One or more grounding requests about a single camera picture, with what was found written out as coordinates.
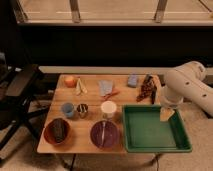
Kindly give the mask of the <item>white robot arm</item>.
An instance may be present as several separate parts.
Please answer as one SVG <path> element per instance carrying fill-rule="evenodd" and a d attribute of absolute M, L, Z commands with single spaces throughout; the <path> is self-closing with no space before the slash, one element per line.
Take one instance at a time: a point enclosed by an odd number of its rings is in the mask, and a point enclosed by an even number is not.
<path fill-rule="evenodd" d="M 160 120 L 168 121 L 184 98 L 192 101 L 213 117 L 213 88 L 203 80 L 206 69 L 197 61 L 174 67 L 164 74 L 160 92 Z"/>

